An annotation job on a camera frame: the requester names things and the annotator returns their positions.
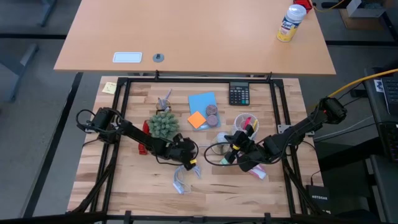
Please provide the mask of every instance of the spray can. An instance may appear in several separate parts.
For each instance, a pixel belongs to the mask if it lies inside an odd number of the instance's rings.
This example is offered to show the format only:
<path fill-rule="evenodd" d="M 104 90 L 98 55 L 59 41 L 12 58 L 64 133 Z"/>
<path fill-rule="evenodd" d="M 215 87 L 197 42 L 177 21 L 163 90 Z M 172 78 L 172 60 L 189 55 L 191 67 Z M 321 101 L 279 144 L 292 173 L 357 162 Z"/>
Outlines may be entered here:
<path fill-rule="evenodd" d="M 299 4 L 291 5 L 276 35 L 278 40 L 282 42 L 291 41 L 306 14 L 307 10 L 303 6 Z"/>

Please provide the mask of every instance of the yellow cable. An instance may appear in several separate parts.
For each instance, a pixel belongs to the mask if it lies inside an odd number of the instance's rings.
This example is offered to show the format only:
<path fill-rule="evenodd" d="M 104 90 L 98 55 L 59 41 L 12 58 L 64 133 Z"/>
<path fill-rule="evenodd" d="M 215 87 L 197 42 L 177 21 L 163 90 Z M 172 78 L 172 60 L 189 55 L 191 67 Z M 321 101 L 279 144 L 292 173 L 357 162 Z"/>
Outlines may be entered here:
<path fill-rule="evenodd" d="M 334 91 L 332 94 L 328 95 L 328 97 L 334 97 L 337 93 L 339 93 L 339 92 L 341 92 L 341 91 L 347 89 L 348 87 L 350 87 L 352 85 L 355 85 L 357 83 L 363 82 L 363 81 L 371 79 L 371 78 L 376 78 L 376 77 L 380 77 L 380 76 L 383 76 L 383 75 L 388 75 L 388 74 L 391 74 L 391 73 L 394 73 L 394 72 L 398 72 L 398 68 L 392 69 L 392 70 L 388 70 L 386 72 L 381 72 L 381 73 L 377 73 L 377 74 L 374 74 L 374 75 L 370 75 L 368 77 L 360 78 L 359 80 L 355 80 L 353 82 L 350 82 L 349 84 L 347 84 L 347 85 L 341 87 L 340 89 Z"/>
<path fill-rule="evenodd" d="M 317 7 L 315 7 L 315 6 L 313 6 L 313 8 L 314 8 L 316 11 L 318 11 L 318 12 L 327 12 L 327 11 L 332 10 L 332 9 L 334 9 L 335 7 L 339 6 L 339 5 L 340 5 L 341 3 L 343 3 L 344 1 L 345 1 L 345 0 L 342 0 L 341 2 L 335 4 L 334 6 L 328 8 L 328 9 L 326 9 L 326 10 L 319 10 L 319 9 L 318 9 Z"/>

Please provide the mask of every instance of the sticker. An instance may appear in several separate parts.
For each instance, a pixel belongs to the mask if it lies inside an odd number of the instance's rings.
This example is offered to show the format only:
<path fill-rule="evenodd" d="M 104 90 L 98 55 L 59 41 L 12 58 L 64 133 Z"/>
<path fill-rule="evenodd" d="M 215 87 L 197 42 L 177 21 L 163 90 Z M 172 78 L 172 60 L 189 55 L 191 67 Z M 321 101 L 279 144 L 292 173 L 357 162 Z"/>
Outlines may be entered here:
<path fill-rule="evenodd" d="M 379 93 L 384 93 L 383 82 L 381 80 L 374 80 L 374 87 Z"/>
<path fill-rule="evenodd" d="M 102 90 L 103 93 L 114 94 L 116 91 L 116 83 L 106 82 L 104 89 Z"/>
<path fill-rule="evenodd" d="M 141 63 L 142 52 L 116 52 L 113 63 Z"/>

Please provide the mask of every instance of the blue sticky note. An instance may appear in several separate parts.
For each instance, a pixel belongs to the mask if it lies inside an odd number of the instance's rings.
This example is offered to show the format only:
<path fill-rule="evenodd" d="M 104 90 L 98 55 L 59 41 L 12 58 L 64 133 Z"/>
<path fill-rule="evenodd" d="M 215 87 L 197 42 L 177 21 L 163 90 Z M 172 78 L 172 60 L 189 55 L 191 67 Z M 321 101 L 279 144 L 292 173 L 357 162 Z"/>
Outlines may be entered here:
<path fill-rule="evenodd" d="M 197 94 L 197 95 L 190 95 L 188 96 L 188 102 L 189 102 L 189 109 L 191 112 L 191 115 L 193 115 L 196 111 L 199 111 L 199 113 L 207 119 L 207 114 L 206 114 L 206 107 L 208 105 L 215 105 L 217 106 L 216 102 L 216 96 L 214 95 L 213 92 L 208 92 L 208 93 L 202 93 L 202 94 Z M 221 127 L 221 120 L 220 120 L 220 115 L 217 113 L 217 118 L 218 118 L 218 124 L 217 127 Z M 204 130 L 211 128 L 207 123 L 204 123 L 201 125 L 199 128 L 194 128 L 195 131 L 198 130 Z"/>

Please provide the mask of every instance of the white label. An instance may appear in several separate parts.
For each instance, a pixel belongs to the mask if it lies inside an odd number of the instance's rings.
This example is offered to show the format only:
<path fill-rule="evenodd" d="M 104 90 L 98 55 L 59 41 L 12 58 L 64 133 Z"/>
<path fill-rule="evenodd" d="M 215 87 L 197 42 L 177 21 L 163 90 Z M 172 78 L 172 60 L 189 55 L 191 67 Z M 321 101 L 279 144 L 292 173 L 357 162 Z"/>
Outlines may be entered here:
<path fill-rule="evenodd" d="M 116 52 L 113 63 L 141 63 L 142 52 Z"/>
<path fill-rule="evenodd" d="M 384 93 L 383 82 L 381 80 L 374 80 L 374 87 L 379 93 Z"/>

